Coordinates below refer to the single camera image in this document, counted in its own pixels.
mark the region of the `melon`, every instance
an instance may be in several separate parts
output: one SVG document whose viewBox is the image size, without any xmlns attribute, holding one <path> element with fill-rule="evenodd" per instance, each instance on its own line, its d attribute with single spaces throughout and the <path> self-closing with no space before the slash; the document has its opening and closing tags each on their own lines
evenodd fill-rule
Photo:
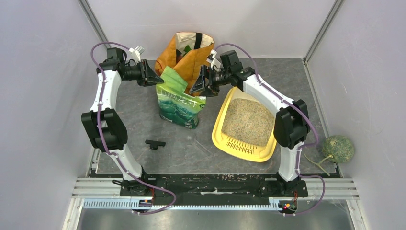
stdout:
<svg viewBox="0 0 406 230">
<path fill-rule="evenodd" d="M 321 151 L 325 157 L 335 163 L 343 163 L 354 156 L 354 144 L 345 136 L 335 135 L 328 137 L 322 145 Z"/>
</svg>

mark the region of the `black plastic piece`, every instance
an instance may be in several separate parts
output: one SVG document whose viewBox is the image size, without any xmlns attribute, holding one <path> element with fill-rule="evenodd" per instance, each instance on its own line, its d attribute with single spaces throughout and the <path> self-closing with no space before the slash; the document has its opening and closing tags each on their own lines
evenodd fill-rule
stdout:
<svg viewBox="0 0 406 230">
<path fill-rule="evenodd" d="M 291 181 L 285 181 L 278 173 L 276 180 L 261 181 L 259 184 L 261 195 L 269 197 L 293 197 L 296 191 L 300 197 L 308 197 L 306 182 L 296 177 Z"/>
<path fill-rule="evenodd" d="M 147 179 L 147 174 L 145 173 L 144 168 L 142 168 L 141 177 L 139 179 L 141 181 L 146 181 Z M 112 180 L 112 183 L 121 186 L 120 196 L 147 196 L 151 192 L 149 187 L 136 180 Z"/>
<path fill-rule="evenodd" d="M 148 65 L 147 60 L 143 59 L 135 66 L 130 66 L 125 63 L 127 54 L 119 48 L 108 48 L 107 59 L 100 63 L 104 71 L 118 71 L 122 81 L 137 81 L 140 86 L 151 86 L 163 83 L 164 80 L 159 77 Z"/>
<path fill-rule="evenodd" d="M 145 140 L 145 143 L 149 145 L 149 148 L 152 150 L 157 150 L 158 146 L 165 146 L 166 142 L 155 141 L 155 140 Z"/>
<path fill-rule="evenodd" d="M 194 43 L 194 48 L 193 49 L 198 49 L 200 48 L 200 45 L 202 44 L 202 33 L 196 33 L 196 42 Z"/>
<path fill-rule="evenodd" d="M 228 84 L 237 86 L 242 91 L 244 90 L 244 81 L 255 74 L 254 69 L 251 67 L 243 68 L 234 50 L 223 53 L 220 58 L 224 68 L 215 71 L 203 65 L 199 78 L 189 93 L 201 92 L 201 96 L 214 97 L 218 96 L 220 86 Z"/>
<path fill-rule="evenodd" d="M 195 92 L 201 92 L 206 89 L 206 71 L 207 71 L 206 66 L 202 66 L 200 68 L 199 77 L 197 78 L 192 88 L 189 90 L 190 94 Z"/>
<path fill-rule="evenodd" d="M 128 141 L 127 129 L 114 109 L 105 109 L 101 111 L 101 121 L 106 121 L 107 126 L 101 128 L 107 147 L 110 150 L 123 150 L 124 144 Z M 82 124 L 90 139 L 91 145 L 95 149 L 105 152 L 99 130 L 97 128 L 97 113 L 88 112 L 81 116 Z"/>
<path fill-rule="evenodd" d="M 307 105 L 303 100 L 298 100 L 293 105 L 309 117 Z M 273 134 L 282 147 L 293 149 L 299 141 L 306 140 L 309 132 L 308 123 L 293 108 L 283 108 L 276 114 Z"/>
</svg>

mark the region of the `green bag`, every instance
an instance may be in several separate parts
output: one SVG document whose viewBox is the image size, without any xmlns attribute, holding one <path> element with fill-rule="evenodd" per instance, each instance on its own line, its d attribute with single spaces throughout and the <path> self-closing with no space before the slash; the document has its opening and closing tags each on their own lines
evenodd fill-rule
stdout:
<svg viewBox="0 0 406 230">
<path fill-rule="evenodd" d="M 171 67 L 161 74 L 165 83 L 157 84 L 159 115 L 162 119 L 195 129 L 199 124 L 198 113 L 206 105 L 206 97 L 185 94 L 187 82 Z"/>
</svg>

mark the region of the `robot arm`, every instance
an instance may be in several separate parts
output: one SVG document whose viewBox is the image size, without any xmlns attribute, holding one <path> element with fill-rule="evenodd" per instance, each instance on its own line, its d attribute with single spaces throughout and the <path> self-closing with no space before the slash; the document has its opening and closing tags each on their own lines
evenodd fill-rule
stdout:
<svg viewBox="0 0 406 230">
<path fill-rule="evenodd" d="M 141 60 L 140 55 L 144 51 L 142 47 L 129 49 L 135 65 L 125 63 L 126 54 L 118 48 L 107 49 L 107 57 L 100 66 L 103 68 L 106 78 L 104 80 L 104 92 L 102 101 L 99 96 L 102 91 L 103 74 L 97 69 L 99 86 L 93 106 L 88 113 L 83 113 L 81 120 L 89 136 L 92 146 L 106 152 L 97 128 L 97 110 L 101 104 L 101 120 L 104 121 L 102 128 L 107 147 L 112 152 L 109 156 L 113 159 L 123 174 L 124 180 L 133 180 L 129 175 L 139 178 L 143 174 L 142 166 L 135 161 L 130 149 L 127 147 L 127 130 L 124 123 L 115 111 L 118 88 L 122 81 L 136 80 L 140 86 L 150 86 L 162 83 L 163 80 L 157 76 L 149 67 L 146 60 Z"/>
<path fill-rule="evenodd" d="M 294 101 L 286 97 L 266 83 L 261 76 L 256 76 L 251 67 L 243 68 L 235 51 L 228 51 L 220 56 L 223 68 L 220 68 L 220 62 L 215 58 L 216 54 L 216 51 L 211 51 L 207 58 L 210 68 L 202 67 L 201 74 L 190 92 L 202 92 L 201 96 L 217 96 L 219 86 L 231 84 L 252 95 L 269 109 L 275 115 L 274 136 L 281 145 L 278 179 L 284 183 L 285 189 L 288 189 L 291 182 L 294 184 L 294 181 L 299 180 L 296 173 L 296 157 L 300 152 L 299 147 L 303 145 L 310 131 L 306 121 L 288 103 L 308 117 L 306 103 L 303 100 Z"/>
</svg>

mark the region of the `purple cable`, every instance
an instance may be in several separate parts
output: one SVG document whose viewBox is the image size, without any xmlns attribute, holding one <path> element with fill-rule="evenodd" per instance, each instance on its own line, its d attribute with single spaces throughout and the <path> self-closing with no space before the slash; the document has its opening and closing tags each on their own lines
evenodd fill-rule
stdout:
<svg viewBox="0 0 406 230">
<path fill-rule="evenodd" d="M 119 44 L 119 43 L 116 43 L 116 42 L 100 42 L 100 43 L 97 43 L 96 45 L 93 46 L 93 48 L 92 48 L 91 51 L 90 51 L 91 60 L 93 61 L 94 64 L 96 64 L 97 68 L 100 69 L 100 71 L 101 71 L 101 73 L 102 73 L 102 75 L 103 75 L 103 80 L 106 79 L 106 74 L 104 73 L 103 68 L 101 68 L 101 66 L 100 66 L 100 65 L 97 63 L 97 61 L 94 59 L 93 51 L 94 51 L 94 49 L 95 49 L 96 47 L 98 47 L 98 46 L 100 46 L 100 45 L 104 45 L 104 44 L 113 44 L 113 45 L 121 46 L 121 47 L 123 47 L 123 48 L 126 49 L 126 50 L 129 50 L 129 49 L 130 49 L 130 48 L 128 48 L 128 47 L 126 47 L 126 46 L 124 46 L 124 45 L 121 45 L 121 44 Z M 106 82 L 104 82 L 104 81 L 103 81 L 102 84 L 101 84 L 99 102 L 103 101 L 103 92 L 104 92 L 105 84 L 106 84 Z M 100 118 L 100 116 L 101 116 L 101 110 L 102 110 L 102 107 L 101 107 L 101 106 L 102 106 L 102 105 L 99 104 L 99 106 L 98 106 L 98 108 L 97 108 L 97 128 L 98 128 L 98 130 L 99 130 L 100 139 L 101 139 L 101 142 L 103 143 L 103 147 L 104 147 L 104 149 L 106 150 L 107 155 L 109 155 L 109 156 L 111 156 L 111 155 L 115 156 L 116 159 L 117 159 L 117 162 L 118 162 L 119 165 L 122 167 L 122 169 L 123 169 L 124 171 L 127 171 L 127 169 L 123 166 L 123 163 L 121 162 L 120 158 L 117 158 L 117 154 L 116 154 L 115 152 L 110 152 L 109 148 L 107 147 L 106 140 L 104 139 L 104 135 L 103 135 L 102 127 L 101 127 L 101 126 L 102 126 L 102 121 L 101 121 L 101 118 Z M 169 193 L 169 194 L 171 194 L 171 195 L 173 196 L 172 202 L 171 202 L 170 204 L 166 205 L 165 207 L 162 207 L 162 208 L 160 208 L 160 209 L 157 209 L 157 210 L 154 210 L 154 211 L 151 211 L 151 212 L 138 213 L 139 215 L 149 215 L 149 214 L 154 214 L 154 213 L 161 212 L 161 211 L 165 210 L 166 208 L 169 208 L 170 206 L 172 206 L 172 205 L 176 202 L 176 195 L 175 195 L 172 191 L 169 191 L 169 190 L 167 190 L 167 189 L 160 188 L 160 187 L 153 186 L 153 185 L 151 185 L 151 184 L 145 183 L 145 182 L 141 181 L 140 179 L 138 179 L 137 177 L 135 177 L 134 175 L 132 175 L 131 173 L 128 173 L 128 175 L 131 176 L 134 180 L 138 181 L 139 183 L 141 183 L 141 184 L 143 184 L 143 185 L 145 185 L 145 186 L 147 186 L 147 187 L 154 188 L 154 189 L 157 189 L 157 190 L 160 190 L 160 191 Z"/>
<path fill-rule="evenodd" d="M 257 63 L 255 63 L 254 59 L 251 57 L 251 55 L 250 55 L 247 51 L 245 51 L 243 48 L 241 48 L 241 47 L 239 47 L 239 46 L 237 46 L 237 45 L 234 45 L 234 44 L 232 44 L 232 43 L 223 43 L 223 44 L 220 44 L 219 46 L 217 46 L 217 47 L 215 48 L 215 50 L 217 50 L 218 48 L 220 48 L 220 47 L 222 47 L 222 46 L 234 46 L 234 47 L 238 48 L 239 50 L 241 50 L 242 52 L 244 52 L 244 53 L 248 56 L 248 58 L 252 61 L 252 63 L 254 63 L 255 77 L 257 78 L 257 81 L 258 81 L 259 85 L 263 86 L 265 89 L 267 89 L 267 90 L 268 90 L 269 92 L 271 92 L 273 95 L 275 95 L 275 96 L 278 97 L 280 100 L 282 100 L 282 97 L 281 97 L 280 95 L 278 95 L 274 90 L 272 90 L 272 89 L 271 89 L 270 87 L 268 87 L 266 84 L 263 84 L 263 81 L 261 81 L 261 79 L 259 78 L 259 75 L 258 75 Z M 318 200 L 318 202 L 317 202 L 313 207 L 311 207 L 311 208 L 308 209 L 308 210 L 302 211 L 302 212 L 298 212 L 298 213 L 294 213 L 294 214 L 285 214 L 285 215 L 287 215 L 287 216 L 295 216 L 295 215 L 305 214 L 305 213 L 307 213 L 307 212 L 310 212 L 311 210 L 315 209 L 317 206 L 320 205 L 321 201 L 323 200 L 324 193 L 326 192 L 326 183 L 324 182 L 324 179 L 323 179 L 321 176 L 318 176 L 318 175 L 303 176 L 303 175 L 301 175 L 301 174 L 299 173 L 299 162 L 300 162 L 300 152 L 301 152 L 301 149 L 303 149 L 304 147 L 316 146 L 316 145 L 318 144 L 318 142 L 319 142 L 318 134 L 317 134 L 317 131 L 316 131 L 315 127 L 313 126 L 312 122 L 310 121 L 310 119 L 307 118 L 307 116 L 306 116 L 302 111 L 300 111 L 300 109 L 296 108 L 296 106 L 294 106 L 293 104 L 291 104 L 291 103 L 288 102 L 287 100 L 283 100 L 283 102 L 286 103 L 286 104 L 287 104 L 288 106 L 290 106 L 291 108 L 293 108 L 296 112 L 298 112 L 298 113 L 303 117 L 303 119 L 304 119 L 304 120 L 308 123 L 308 125 L 310 126 L 310 129 L 312 130 L 312 132 L 313 132 L 313 134 L 314 134 L 314 136 L 315 136 L 315 141 L 314 141 L 313 143 L 308 143 L 308 144 L 304 144 L 304 145 L 299 146 L 298 151 L 297 151 L 297 153 L 296 153 L 295 172 L 296 172 L 296 174 L 297 174 L 300 178 L 318 178 L 318 179 L 320 179 L 321 182 L 323 183 L 323 191 L 322 191 L 322 193 L 321 193 L 320 199 Z"/>
</svg>

